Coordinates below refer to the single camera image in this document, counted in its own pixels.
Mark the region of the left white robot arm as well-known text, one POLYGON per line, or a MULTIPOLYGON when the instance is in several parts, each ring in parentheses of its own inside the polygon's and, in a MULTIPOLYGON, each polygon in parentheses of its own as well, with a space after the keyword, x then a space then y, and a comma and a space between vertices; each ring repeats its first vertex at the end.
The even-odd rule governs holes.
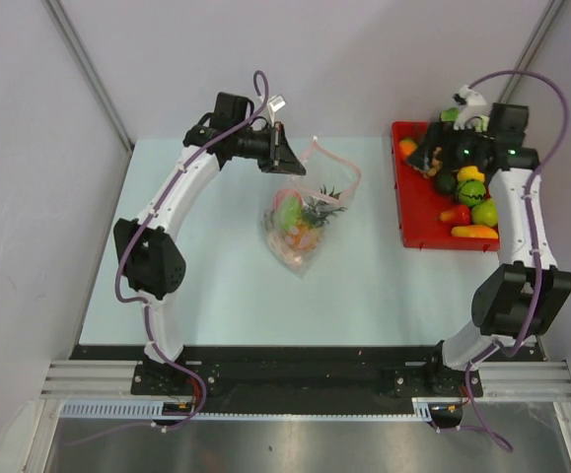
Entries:
POLYGON ((178 161, 155 197, 136 218, 113 227, 115 281, 127 282, 143 308, 144 353, 158 363, 152 379, 166 393, 181 391, 187 382, 186 368, 175 362, 184 343, 167 315, 186 273, 176 244, 180 227, 199 194, 233 158, 254 160, 265 173, 305 174, 275 118, 285 104, 280 95, 254 106, 246 97, 219 94, 214 110, 186 132, 178 161))

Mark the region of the clear zip top bag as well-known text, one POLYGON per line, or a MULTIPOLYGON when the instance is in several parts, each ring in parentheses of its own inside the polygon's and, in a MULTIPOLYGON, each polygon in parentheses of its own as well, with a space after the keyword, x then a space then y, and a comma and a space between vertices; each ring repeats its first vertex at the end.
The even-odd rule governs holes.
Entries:
POLYGON ((304 175, 288 175, 261 217, 266 246, 279 263, 304 276, 331 234, 332 222, 348 211, 362 178, 360 168, 315 137, 300 156, 304 175))

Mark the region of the green starfruit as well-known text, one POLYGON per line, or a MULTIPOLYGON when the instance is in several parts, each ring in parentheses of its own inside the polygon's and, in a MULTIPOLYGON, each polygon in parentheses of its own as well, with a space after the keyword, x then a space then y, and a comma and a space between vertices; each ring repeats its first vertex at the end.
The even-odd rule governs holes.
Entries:
POLYGON ((274 223, 283 231, 295 227, 302 213, 302 197, 293 189, 281 189, 273 200, 274 223))

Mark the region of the toy pineapple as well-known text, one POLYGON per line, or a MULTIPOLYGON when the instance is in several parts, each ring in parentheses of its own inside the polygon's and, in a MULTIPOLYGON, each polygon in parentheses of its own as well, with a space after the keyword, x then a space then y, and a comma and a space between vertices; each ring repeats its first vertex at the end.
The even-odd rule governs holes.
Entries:
POLYGON ((346 210, 344 206, 327 201, 327 198, 338 200, 341 197, 341 193, 334 187, 328 190, 323 186, 320 188, 320 194, 321 198, 308 196, 303 199, 301 217, 296 226, 306 225, 324 231, 332 217, 346 210))

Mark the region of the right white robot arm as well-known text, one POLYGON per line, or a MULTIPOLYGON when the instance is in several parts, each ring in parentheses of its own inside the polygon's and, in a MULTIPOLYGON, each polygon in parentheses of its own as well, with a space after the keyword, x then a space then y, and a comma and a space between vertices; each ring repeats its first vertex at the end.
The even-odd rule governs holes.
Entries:
POLYGON ((462 100, 451 117, 428 124, 406 160, 427 175, 475 166, 498 213, 499 265, 476 289, 469 322, 440 342, 440 362, 424 371, 426 387, 447 395, 473 370, 500 352, 514 357, 531 337, 544 334, 571 294, 571 273, 559 269, 543 225, 543 160, 523 145, 529 110, 505 103, 462 100))

